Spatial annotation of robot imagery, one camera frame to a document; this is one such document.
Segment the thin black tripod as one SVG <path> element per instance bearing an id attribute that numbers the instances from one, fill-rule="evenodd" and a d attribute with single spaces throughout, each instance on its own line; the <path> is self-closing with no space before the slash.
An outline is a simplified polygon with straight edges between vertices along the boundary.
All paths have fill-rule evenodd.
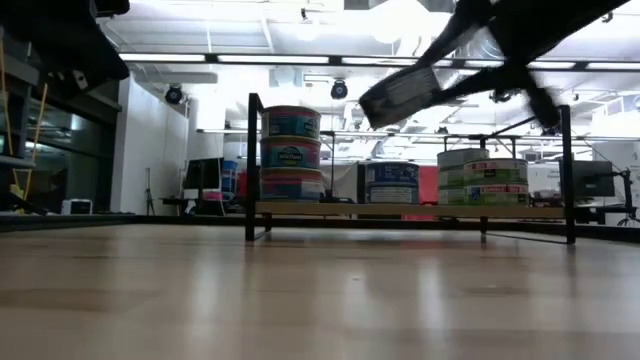
<path id="1" fill-rule="evenodd" d="M 145 203 L 146 203 L 146 215 L 154 216 L 154 200 L 151 191 L 151 169 L 147 167 L 145 169 Z"/>

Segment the wooden shelf with black legs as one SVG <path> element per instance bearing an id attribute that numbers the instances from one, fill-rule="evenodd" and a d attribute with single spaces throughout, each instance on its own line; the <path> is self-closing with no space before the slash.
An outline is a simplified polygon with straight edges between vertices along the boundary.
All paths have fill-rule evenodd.
<path id="1" fill-rule="evenodd" d="M 248 159 L 247 159 L 247 200 L 245 211 L 244 239 L 253 242 L 271 231 L 272 216 L 280 215 L 426 215 L 434 217 L 478 218 L 480 232 L 488 230 L 488 220 L 503 219 L 563 219 L 565 244 L 573 246 L 576 243 L 576 227 L 574 215 L 574 191 L 571 188 L 573 175 L 571 125 L 569 124 L 569 109 L 561 108 L 563 169 L 566 178 L 561 182 L 564 191 L 565 204 L 562 208 L 532 208 L 517 206 L 420 206 L 408 204 L 337 204 L 337 203 L 278 203 L 260 202 L 255 189 L 257 175 L 257 125 L 258 116 L 264 106 L 257 93 L 248 97 Z"/>

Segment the small white object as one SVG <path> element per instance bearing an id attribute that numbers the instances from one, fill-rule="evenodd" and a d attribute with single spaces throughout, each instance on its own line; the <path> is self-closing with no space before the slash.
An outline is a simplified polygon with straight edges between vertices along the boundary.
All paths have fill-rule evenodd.
<path id="1" fill-rule="evenodd" d="M 62 215 L 91 215 L 93 202 L 89 199 L 65 199 L 61 204 Z"/>

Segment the silver ventilation duct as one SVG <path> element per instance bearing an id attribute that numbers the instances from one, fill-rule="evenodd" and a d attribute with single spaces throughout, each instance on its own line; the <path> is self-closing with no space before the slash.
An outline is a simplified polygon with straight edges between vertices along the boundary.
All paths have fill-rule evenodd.
<path id="1" fill-rule="evenodd" d="M 469 30 L 451 53 L 454 59 L 502 60 L 502 50 L 488 28 Z"/>

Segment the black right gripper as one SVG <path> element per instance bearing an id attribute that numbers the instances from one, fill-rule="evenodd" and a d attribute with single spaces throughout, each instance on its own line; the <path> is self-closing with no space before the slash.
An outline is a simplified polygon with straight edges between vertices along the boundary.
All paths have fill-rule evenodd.
<path id="1" fill-rule="evenodd" d="M 510 100 L 525 93 L 533 115 L 544 128 L 560 124 L 551 93 L 532 79 L 527 63 L 515 61 L 481 69 L 448 88 L 441 87 L 432 66 L 412 65 L 367 90 L 359 105 L 370 126 L 379 129 L 434 106 L 459 105 L 462 97 L 489 90 L 491 100 Z"/>

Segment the black background screen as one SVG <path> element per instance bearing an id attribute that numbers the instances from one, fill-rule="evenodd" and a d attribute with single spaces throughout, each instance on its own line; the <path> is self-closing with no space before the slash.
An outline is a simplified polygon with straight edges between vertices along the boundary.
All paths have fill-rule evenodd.
<path id="1" fill-rule="evenodd" d="M 184 189 L 220 189 L 223 163 L 223 158 L 190 160 L 184 180 Z"/>

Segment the black background monitor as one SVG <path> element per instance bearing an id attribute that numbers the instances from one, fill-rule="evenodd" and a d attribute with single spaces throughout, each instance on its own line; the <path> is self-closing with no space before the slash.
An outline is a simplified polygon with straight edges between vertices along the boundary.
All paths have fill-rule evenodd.
<path id="1" fill-rule="evenodd" d="M 574 161 L 573 183 L 576 197 L 613 197 L 614 171 L 607 161 Z"/>

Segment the red partition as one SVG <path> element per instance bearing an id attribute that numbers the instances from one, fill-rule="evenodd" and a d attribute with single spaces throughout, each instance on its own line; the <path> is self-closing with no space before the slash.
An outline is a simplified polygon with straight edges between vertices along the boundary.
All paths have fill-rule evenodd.
<path id="1" fill-rule="evenodd" d="M 420 166 L 419 171 L 419 205 L 422 207 L 437 205 L 438 202 L 438 167 Z M 403 215 L 403 221 L 434 221 L 431 215 Z"/>

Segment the white cloth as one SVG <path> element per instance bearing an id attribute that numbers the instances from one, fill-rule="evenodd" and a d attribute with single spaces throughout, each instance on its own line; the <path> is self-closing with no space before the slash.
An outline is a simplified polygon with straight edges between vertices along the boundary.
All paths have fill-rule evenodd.
<path id="1" fill-rule="evenodd" d="M 322 165 L 320 167 L 325 190 L 333 190 L 336 198 L 349 198 L 354 202 L 358 197 L 358 164 Z"/>

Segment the long ceiling light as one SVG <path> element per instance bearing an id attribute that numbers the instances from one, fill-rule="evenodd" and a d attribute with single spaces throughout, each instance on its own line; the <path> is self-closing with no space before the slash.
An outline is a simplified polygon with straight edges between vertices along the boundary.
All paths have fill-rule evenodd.
<path id="1" fill-rule="evenodd" d="M 344 57 L 340 60 L 344 65 L 367 65 L 367 66 L 389 66 L 401 67 L 410 66 L 417 62 L 413 58 L 392 58 L 392 57 Z M 482 68 L 497 67 L 502 65 L 501 60 L 474 60 L 462 58 L 445 58 L 437 61 L 434 66 L 440 68 Z M 609 72 L 633 72 L 640 71 L 640 62 L 588 62 L 588 61 L 558 61 L 558 60 L 538 60 L 528 64 L 530 69 L 535 70 L 594 70 Z"/>
<path id="2" fill-rule="evenodd" d="M 120 58 L 132 63 L 233 63 L 233 64 L 312 64 L 330 63 L 327 56 L 297 55 L 234 55 L 234 54 L 180 54 L 180 53 L 121 53 Z"/>

